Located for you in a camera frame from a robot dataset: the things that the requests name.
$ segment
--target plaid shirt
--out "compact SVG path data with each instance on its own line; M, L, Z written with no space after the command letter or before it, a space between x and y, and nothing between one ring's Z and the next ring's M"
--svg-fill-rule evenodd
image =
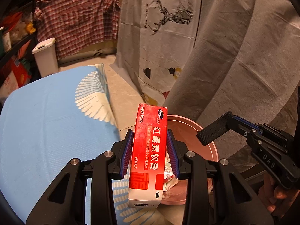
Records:
M38 0L34 12L38 41L55 37L58 59L115 40L119 17L119 0Z

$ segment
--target ribbed black pad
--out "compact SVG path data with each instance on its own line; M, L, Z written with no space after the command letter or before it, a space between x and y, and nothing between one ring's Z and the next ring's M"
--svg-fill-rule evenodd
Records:
M231 111L229 111L218 118L216 121L208 125L206 128L198 131L197 138L202 143L202 145L207 146L209 143L225 134L229 130L227 128L227 121L232 117L233 114Z

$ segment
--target human hand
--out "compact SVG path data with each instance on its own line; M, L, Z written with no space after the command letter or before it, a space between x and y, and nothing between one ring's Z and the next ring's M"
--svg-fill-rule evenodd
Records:
M259 189L258 197L273 216L282 218L298 194L298 189L286 190L277 186L275 180L268 173L265 173L264 184Z

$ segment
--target screw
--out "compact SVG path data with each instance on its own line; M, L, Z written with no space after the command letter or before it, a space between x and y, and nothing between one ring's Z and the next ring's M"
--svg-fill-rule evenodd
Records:
M188 157L194 157L194 156L195 156L195 153L192 152L192 151L188 151L188 152L186 153L186 155L187 155Z
M104 156L106 156L106 157L112 157L113 156L113 152L112 151L106 151L104 153Z
M227 159L221 159L220 163L223 165L223 166L227 166L229 164L229 161Z
M70 161L70 163L71 163L72 165L77 165L77 164L79 163L79 160L78 160L77 158L74 158L74 159L72 159L72 160Z

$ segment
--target white plastic wrapper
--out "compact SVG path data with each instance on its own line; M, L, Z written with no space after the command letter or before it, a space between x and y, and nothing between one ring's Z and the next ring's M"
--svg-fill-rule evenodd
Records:
M178 179L172 172L171 162L168 153L166 152L165 175L163 180L163 191L169 191L178 183Z

